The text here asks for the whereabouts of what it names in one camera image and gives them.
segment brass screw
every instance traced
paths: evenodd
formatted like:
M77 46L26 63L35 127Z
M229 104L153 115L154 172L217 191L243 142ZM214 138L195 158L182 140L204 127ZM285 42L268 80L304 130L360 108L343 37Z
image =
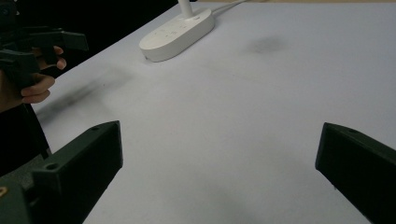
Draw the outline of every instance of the brass screw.
M7 194L8 188L7 187L0 187L0 198Z

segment human hand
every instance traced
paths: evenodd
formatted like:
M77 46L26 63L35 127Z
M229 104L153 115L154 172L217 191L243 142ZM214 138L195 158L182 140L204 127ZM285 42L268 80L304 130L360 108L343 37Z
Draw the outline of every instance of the human hand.
M55 53L61 55L64 50L59 47L54 47ZM41 50L33 49L33 54L37 57L37 63L41 70L56 66L63 70L66 67L66 60L58 57L56 64L47 64L41 58ZM36 104L44 101L49 95L49 88L55 83L55 78L43 74L33 74L35 85L18 91L15 85L9 82L4 71L0 70L0 113L20 104Z

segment white table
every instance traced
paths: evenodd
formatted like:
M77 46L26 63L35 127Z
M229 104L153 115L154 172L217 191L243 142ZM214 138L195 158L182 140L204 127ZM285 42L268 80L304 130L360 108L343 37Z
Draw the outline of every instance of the white table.
M140 39L179 13L35 105L53 151L120 121L124 165L85 223L369 223L315 159L324 122L396 148L396 4L243 3L175 58L145 60Z

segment white cable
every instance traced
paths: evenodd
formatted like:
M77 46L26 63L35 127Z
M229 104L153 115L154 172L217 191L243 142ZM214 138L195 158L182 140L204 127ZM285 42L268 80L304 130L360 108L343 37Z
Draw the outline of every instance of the white cable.
M248 0L233 1L233 2L231 2L231 3L227 3L227 4L224 4L224 5L222 5L222 6L212 8L212 12L215 12L215 11L218 11L218 10L221 10L221 9L224 9L224 8L226 8L226 7L233 7L233 6L236 6L236 5L241 4L241 3L243 3L243 2L246 2L246 1L248 1Z

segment black plastic part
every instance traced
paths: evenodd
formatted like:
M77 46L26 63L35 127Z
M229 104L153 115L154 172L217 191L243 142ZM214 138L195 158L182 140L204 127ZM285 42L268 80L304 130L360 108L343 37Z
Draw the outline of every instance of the black plastic part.
M122 167L120 123L90 128L40 167L32 170L28 189L0 182L0 223L83 223Z
M372 223L396 223L393 148L356 130L324 123L316 169Z

